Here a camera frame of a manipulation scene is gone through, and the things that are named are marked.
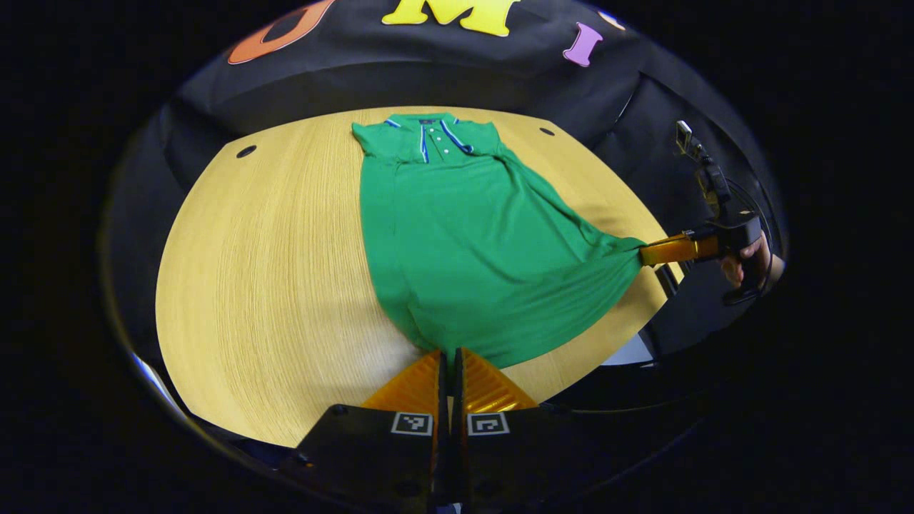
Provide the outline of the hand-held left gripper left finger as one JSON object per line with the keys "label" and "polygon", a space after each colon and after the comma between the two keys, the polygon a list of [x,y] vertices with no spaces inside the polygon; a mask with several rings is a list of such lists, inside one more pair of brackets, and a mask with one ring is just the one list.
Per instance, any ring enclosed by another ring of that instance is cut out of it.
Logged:
{"label": "hand-held left gripper left finger", "polygon": [[447,357],[424,355],[360,406],[333,404],[278,471],[356,512],[434,512],[448,442]]}

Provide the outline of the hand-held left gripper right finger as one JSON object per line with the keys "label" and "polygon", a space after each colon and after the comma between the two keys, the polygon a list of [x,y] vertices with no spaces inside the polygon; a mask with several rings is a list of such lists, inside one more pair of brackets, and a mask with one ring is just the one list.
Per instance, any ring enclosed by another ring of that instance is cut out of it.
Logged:
{"label": "hand-held left gripper right finger", "polygon": [[532,400],[466,348],[453,366],[451,481],[466,512],[541,512],[613,476],[619,420]]}

